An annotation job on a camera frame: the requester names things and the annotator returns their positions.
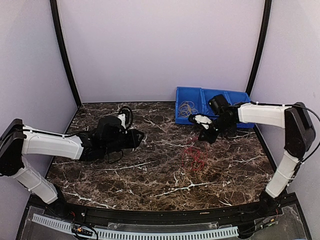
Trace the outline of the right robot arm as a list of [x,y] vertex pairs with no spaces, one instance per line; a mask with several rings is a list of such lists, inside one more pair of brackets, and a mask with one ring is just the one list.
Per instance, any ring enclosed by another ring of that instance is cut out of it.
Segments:
[[196,113],[188,118],[201,127],[199,141],[213,144],[218,135],[237,124],[256,124],[282,130],[282,157],[255,205],[255,213],[266,217],[276,210],[284,191],[296,178],[301,166],[313,155],[310,148],[316,139],[316,129],[311,115],[316,113],[303,102],[276,104],[249,101],[231,104],[222,94],[211,98],[208,105],[214,113],[213,117]]

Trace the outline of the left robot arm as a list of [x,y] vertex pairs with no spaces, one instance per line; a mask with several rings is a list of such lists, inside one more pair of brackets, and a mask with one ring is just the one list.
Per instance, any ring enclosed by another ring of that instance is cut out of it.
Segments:
[[0,137],[0,175],[16,179],[37,195],[60,218],[67,218],[70,206],[58,187],[36,171],[25,155],[46,155],[92,162],[111,153],[140,146],[145,134],[132,129],[125,114],[106,116],[92,131],[60,134],[42,131],[14,119]]

